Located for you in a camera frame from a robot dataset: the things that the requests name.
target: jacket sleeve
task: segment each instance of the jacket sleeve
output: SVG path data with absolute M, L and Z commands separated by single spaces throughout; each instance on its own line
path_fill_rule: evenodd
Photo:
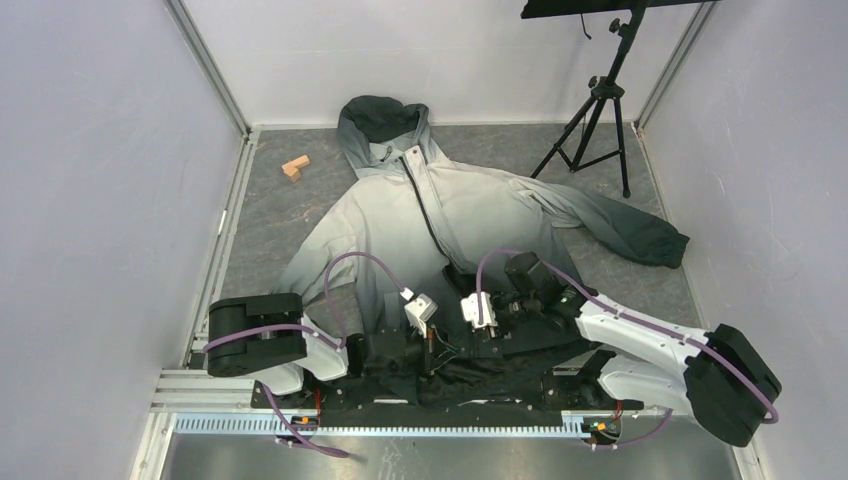
M 537 202 L 554 227 L 585 226 L 604 246 L 644 265 L 677 268 L 689 237 L 665 220 L 594 192 L 515 176 L 513 189 Z
M 303 297 L 304 304 L 323 293 L 327 266 L 339 255 L 356 249 L 354 229 L 341 212 L 340 203 L 336 203 L 306 237 L 271 293 L 297 293 Z M 355 281 L 356 265 L 355 257 L 337 263 L 330 274 L 330 288 Z

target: tripod leg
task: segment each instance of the tripod leg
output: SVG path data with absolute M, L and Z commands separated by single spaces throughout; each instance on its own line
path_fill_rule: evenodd
M 580 145 L 577 147 L 577 153 L 574 154 L 574 160 L 572 160 L 571 165 L 569 165 L 572 172 L 576 172 L 577 167 L 580 166 L 580 159 L 583 158 L 583 154 L 586 152 L 586 147 L 589 145 L 589 139 L 592 138 L 592 132 L 595 130 L 595 126 L 601 118 L 601 112 L 604 110 L 605 103 L 607 103 L 606 98 L 599 98 L 598 104 L 595 105 L 595 109 L 592 110 L 592 116 L 589 118 L 589 124 L 586 125 L 583 137 L 580 139 Z
M 618 132 L 618 155 L 621 158 L 621 183 L 624 185 L 622 195 L 624 198 L 630 198 L 630 183 L 627 179 L 627 156 L 624 153 L 624 128 L 621 121 L 621 99 L 615 97 L 612 99 L 615 106 L 615 129 Z
M 547 155 L 545 155 L 545 158 L 542 159 L 542 163 L 540 163 L 539 166 L 536 167 L 536 170 L 533 170 L 533 174 L 530 175 L 530 178 L 538 177 L 539 174 L 542 173 L 542 170 L 545 168 L 545 165 L 547 165 L 548 162 L 551 161 L 551 158 L 553 158 L 553 156 L 557 152 L 562 155 L 562 159 L 565 160 L 565 163 L 568 164 L 569 167 L 571 167 L 571 164 L 568 163 L 565 154 L 562 152 L 562 144 L 565 143 L 565 140 L 568 138 L 569 135 L 571 135 L 571 132 L 573 132 L 574 129 L 577 128 L 577 125 L 580 125 L 580 119 L 583 118 L 583 115 L 586 115 L 586 112 L 588 112 L 590 108 L 592 108 L 592 104 L 595 103 L 595 100 L 595 97 L 589 97 L 589 99 L 586 100 L 585 103 L 583 103 L 583 106 L 580 107 L 580 110 L 577 111 L 577 114 L 574 115 L 571 121 L 568 122 L 568 125 L 565 126 L 565 131 L 563 132 L 562 136 L 559 137 L 559 140 L 557 140 L 557 142 L 554 144 L 554 148 L 552 148 L 551 151 L 548 152 Z

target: wooden block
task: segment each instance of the wooden block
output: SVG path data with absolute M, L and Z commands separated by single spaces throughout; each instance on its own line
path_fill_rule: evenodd
M 301 155 L 286 164 L 286 166 L 291 166 L 295 168 L 303 168 L 307 165 L 309 165 L 309 157 L 307 157 L 306 155 Z
M 296 182 L 300 180 L 300 170 L 294 167 L 289 167 L 288 165 L 283 165 L 283 173 L 289 177 L 289 180 L 292 182 Z

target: hood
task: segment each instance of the hood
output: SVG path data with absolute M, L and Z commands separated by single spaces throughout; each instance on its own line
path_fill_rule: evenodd
M 390 97 L 349 101 L 339 114 L 336 138 L 356 176 L 403 174 L 393 160 L 416 145 L 426 163 L 439 161 L 442 151 L 430 136 L 429 113 L 427 105 L 404 105 Z

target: black tripod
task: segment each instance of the black tripod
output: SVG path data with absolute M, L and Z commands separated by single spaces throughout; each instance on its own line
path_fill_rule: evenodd
M 645 16 L 645 10 L 650 2 L 648 0 L 637 0 L 634 3 L 635 5 L 630 10 L 632 15 L 630 17 L 629 24 L 622 25 L 621 21 L 617 18 L 610 24 L 610 32 L 618 33 L 618 36 L 621 37 L 621 43 L 618 45 L 618 53 L 615 56 L 615 60 L 612 62 L 609 74 L 607 74 L 606 77 L 601 77 L 600 81 L 598 81 L 598 77 L 592 77 L 592 79 L 589 80 L 589 88 L 592 89 L 591 96 L 588 100 L 586 100 L 586 103 L 580 107 L 580 110 L 574 115 L 574 118 L 568 122 L 568 125 L 565 126 L 565 132 L 563 132 L 562 136 L 559 137 L 559 140 L 557 140 L 554 144 L 551 151 L 545 155 L 542 163 L 536 167 L 536 170 L 533 172 L 533 175 L 530 175 L 530 178 L 536 178 L 539 176 L 539 173 L 542 172 L 542 169 L 545 168 L 545 165 L 548 164 L 556 153 L 562 155 L 562 159 L 565 160 L 566 165 L 568 165 L 568 168 L 572 172 L 583 170 L 584 168 L 591 167 L 598 162 L 602 162 L 608 158 L 618 155 L 621 159 L 621 182 L 624 186 L 622 194 L 624 195 L 624 198 L 630 197 L 630 185 L 627 182 L 627 159 L 624 153 L 624 127 L 622 126 L 621 121 L 621 97 L 624 95 L 624 89 L 616 85 L 615 79 L 618 77 L 618 72 L 624 64 L 624 57 L 627 56 L 627 52 L 630 51 L 630 46 L 633 45 L 633 39 L 636 37 L 636 31 L 639 29 L 639 24 L 642 23 L 642 17 Z M 583 153 L 586 152 L 586 147 L 589 145 L 589 139 L 592 137 L 592 132 L 595 131 L 595 126 L 598 124 L 598 119 L 601 117 L 604 105 L 607 103 L 607 100 L 610 99 L 615 107 L 615 128 L 618 133 L 618 150 L 581 165 L 580 160 L 583 158 Z M 571 132 L 577 128 L 577 125 L 580 124 L 580 119 L 586 116 L 586 112 L 592 108 L 592 105 L 595 105 L 595 109 L 592 111 L 592 116 L 589 118 L 589 124 L 586 125 L 586 130 L 580 138 L 580 145 L 577 147 L 577 152 L 574 154 L 574 160 L 571 160 L 562 149 L 562 144 L 565 143 L 565 140 L 569 135 L 571 135 Z

